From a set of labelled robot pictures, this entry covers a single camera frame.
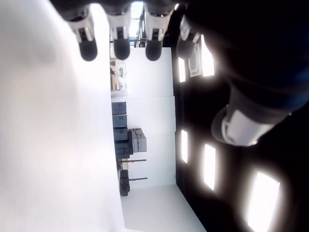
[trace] black fingertip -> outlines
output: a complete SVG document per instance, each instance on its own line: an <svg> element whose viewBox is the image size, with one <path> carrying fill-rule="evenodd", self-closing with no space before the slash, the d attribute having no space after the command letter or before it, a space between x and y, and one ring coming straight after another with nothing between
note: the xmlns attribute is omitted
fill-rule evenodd
<svg viewBox="0 0 309 232"><path fill-rule="evenodd" d="M193 53L195 43L192 41L184 41L179 36L177 41L177 56L181 59L189 59Z"/></svg>
<svg viewBox="0 0 309 232"><path fill-rule="evenodd" d="M114 40L114 52L117 59L126 59L130 55L130 40L118 39Z"/></svg>
<svg viewBox="0 0 309 232"><path fill-rule="evenodd" d="M146 57L151 61L156 61L161 56L163 41L147 40Z"/></svg>
<svg viewBox="0 0 309 232"><path fill-rule="evenodd" d="M93 41L84 41L79 43L79 49L81 51L81 56L85 61L93 61L98 54L97 43L94 39Z"/></svg>

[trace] black ceiling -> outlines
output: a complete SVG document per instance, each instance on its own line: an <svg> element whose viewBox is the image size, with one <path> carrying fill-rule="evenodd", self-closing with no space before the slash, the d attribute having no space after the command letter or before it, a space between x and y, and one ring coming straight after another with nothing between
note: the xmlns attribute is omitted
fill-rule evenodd
<svg viewBox="0 0 309 232"><path fill-rule="evenodd" d="M262 171L278 180L280 195L269 232L309 231L309 105L294 112L252 147L233 147L213 139L210 125L220 109L228 104L229 86L218 65L215 76L190 78L179 83L175 45L182 11L174 13L165 38L172 47L174 95L176 104L176 182L195 214L207 230L244 231L251 228L243 219L252 175ZM189 160L181 158L181 130L188 132ZM200 164L203 148L216 148L215 191L203 182Z"/></svg>

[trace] white surface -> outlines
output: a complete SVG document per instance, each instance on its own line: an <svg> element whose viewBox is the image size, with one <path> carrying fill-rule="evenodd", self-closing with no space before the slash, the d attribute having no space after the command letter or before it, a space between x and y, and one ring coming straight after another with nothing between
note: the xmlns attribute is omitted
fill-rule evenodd
<svg viewBox="0 0 309 232"><path fill-rule="evenodd" d="M163 47L160 58L150 61L145 48L131 48L124 61L129 82L128 98L173 96L172 58L169 47Z"/></svg>
<svg viewBox="0 0 309 232"><path fill-rule="evenodd" d="M179 75L179 82L185 82L184 60L181 58L178 58L178 75Z"/></svg>
<svg viewBox="0 0 309 232"><path fill-rule="evenodd" d="M145 135L175 132L175 98L127 98L127 127L142 128Z"/></svg>
<svg viewBox="0 0 309 232"><path fill-rule="evenodd" d="M214 75L214 63L213 58L208 50L204 36L201 35L202 39L202 68L203 68L203 76L213 76Z"/></svg>
<svg viewBox="0 0 309 232"><path fill-rule="evenodd" d="M188 133L182 130L182 159L188 163Z"/></svg>
<svg viewBox="0 0 309 232"><path fill-rule="evenodd" d="M112 98L126 102L127 127L142 128L147 152L137 152L130 159L147 159L129 164L129 177L148 177L130 182L132 189L175 184L175 99L171 50L163 48L159 60L149 61L144 48L133 48L125 60L130 94Z"/></svg>
<svg viewBox="0 0 309 232"><path fill-rule="evenodd" d="M204 153L204 182L214 190L216 172L216 149L208 144L205 144Z"/></svg>
<svg viewBox="0 0 309 232"><path fill-rule="evenodd" d="M273 217L280 183L258 172L249 205L248 225L255 232L267 232Z"/></svg>
<svg viewBox="0 0 309 232"><path fill-rule="evenodd" d="M109 26L96 6L98 57L85 62L49 2L0 3L1 232L124 230Z"/></svg>
<svg viewBox="0 0 309 232"><path fill-rule="evenodd" d="M205 232L176 185L132 189L121 198L128 229L147 232Z"/></svg>

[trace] white floor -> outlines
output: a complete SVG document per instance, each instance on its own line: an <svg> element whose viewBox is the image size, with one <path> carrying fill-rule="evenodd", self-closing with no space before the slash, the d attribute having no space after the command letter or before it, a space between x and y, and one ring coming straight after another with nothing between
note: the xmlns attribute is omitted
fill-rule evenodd
<svg viewBox="0 0 309 232"><path fill-rule="evenodd" d="M109 27L81 59L49 1L0 3L0 231L119 232Z"/></svg>
<svg viewBox="0 0 309 232"><path fill-rule="evenodd" d="M127 228L148 232L206 232L177 185L133 188L121 202Z"/></svg>

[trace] equipment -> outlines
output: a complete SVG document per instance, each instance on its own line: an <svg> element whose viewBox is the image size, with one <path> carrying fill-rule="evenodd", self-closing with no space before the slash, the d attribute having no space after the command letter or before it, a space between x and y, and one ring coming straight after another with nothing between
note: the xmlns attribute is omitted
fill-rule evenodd
<svg viewBox="0 0 309 232"><path fill-rule="evenodd" d="M133 160L118 160L117 163L134 163L134 162L142 162L147 161L146 159L133 159Z"/></svg>
<svg viewBox="0 0 309 232"><path fill-rule="evenodd" d="M137 160L126 160L126 161L118 161L118 162L136 162L136 161L146 161L145 159L137 159ZM129 172L128 170L121 170L120 171L120 178L119 178L119 186L120 186L120 195L121 196L127 196L130 192L130 181L136 181L136 180L147 180L147 177L143 178L135 178L135 179L129 179Z"/></svg>
<svg viewBox="0 0 309 232"><path fill-rule="evenodd" d="M112 115L125 115L126 102L112 102Z"/></svg>
<svg viewBox="0 0 309 232"><path fill-rule="evenodd" d="M51 0L68 21L80 44L81 55L97 55L89 4L92 0ZM129 56L131 0L98 0L111 26L115 55ZM218 141L251 146L292 111L309 100L307 40L309 19L305 3L295 7L274 0L180 1L186 10L180 24L177 52L190 58L201 34L231 86L229 105L215 117L211 132ZM146 0L146 56L157 60L177 0Z"/></svg>

